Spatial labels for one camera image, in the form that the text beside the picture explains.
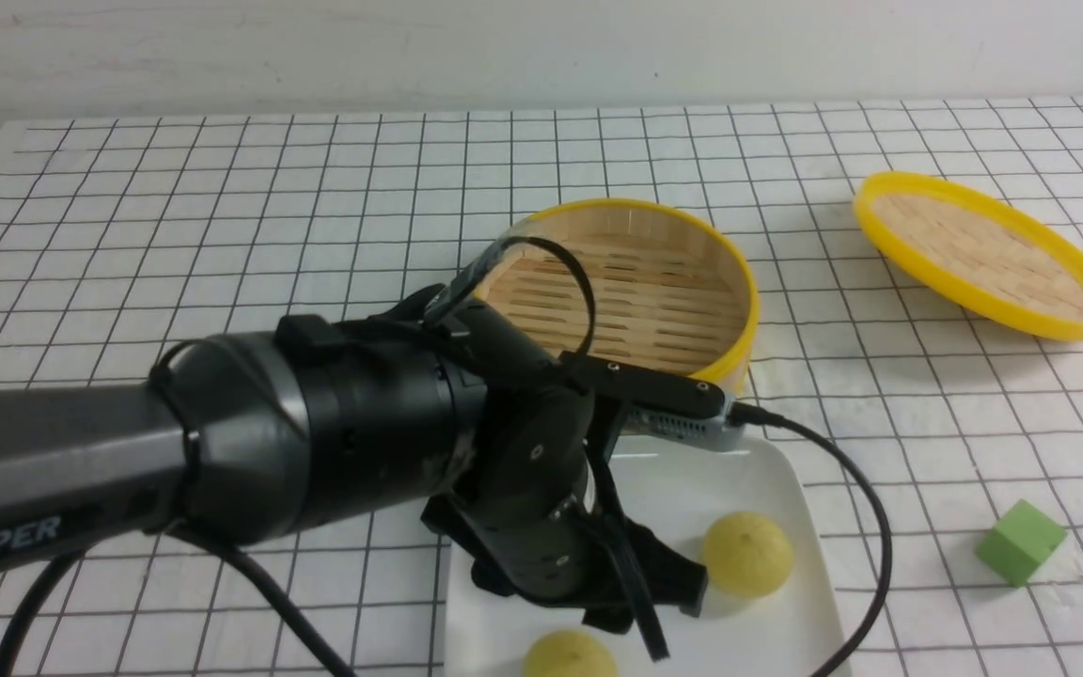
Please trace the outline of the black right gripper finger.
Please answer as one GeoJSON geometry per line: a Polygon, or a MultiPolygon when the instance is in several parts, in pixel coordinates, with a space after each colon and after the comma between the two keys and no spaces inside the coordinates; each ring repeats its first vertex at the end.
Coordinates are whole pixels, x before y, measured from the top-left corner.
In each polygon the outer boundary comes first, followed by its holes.
{"type": "MultiPolygon", "coordinates": [[[[624,528],[632,552],[636,554],[655,606],[674,606],[689,619],[697,619],[708,590],[708,571],[692,559],[678,554],[658,541],[650,528],[641,526],[628,517],[624,528]]],[[[629,608],[619,586],[615,567],[606,564],[610,575],[606,583],[606,603],[598,607],[598,629],[615,635],[626,635],[635,625],[635,613],[629,608]]]]}

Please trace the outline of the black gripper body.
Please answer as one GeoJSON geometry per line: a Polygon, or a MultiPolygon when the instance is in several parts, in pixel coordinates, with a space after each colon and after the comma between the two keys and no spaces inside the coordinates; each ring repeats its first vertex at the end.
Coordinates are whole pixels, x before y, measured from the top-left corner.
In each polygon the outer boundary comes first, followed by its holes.
{"type": "Polygon", "coordinates": [[[588,450],[596,390],[567,364],[523,380],[447,381],[465,450],[447,489],[425,504],[425,528],[472,557],[479,588],[529,603],[623,603],[626,518],[588,450]]]}

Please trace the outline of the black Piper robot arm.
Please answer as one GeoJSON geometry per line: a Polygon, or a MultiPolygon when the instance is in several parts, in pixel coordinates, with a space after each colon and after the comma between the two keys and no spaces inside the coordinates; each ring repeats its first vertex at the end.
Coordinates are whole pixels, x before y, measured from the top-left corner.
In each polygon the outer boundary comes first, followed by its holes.
{"type": "Polygon", "coordinates": [[[602,365],[554,360],[493,308],[418,324],[288,316],[216,335],[145,383],[0,390],[0,573],[134,531],[249,547],[407,502],[482,590],[624,634],[696,617],[704,567],[623,513],[602,365]]]}

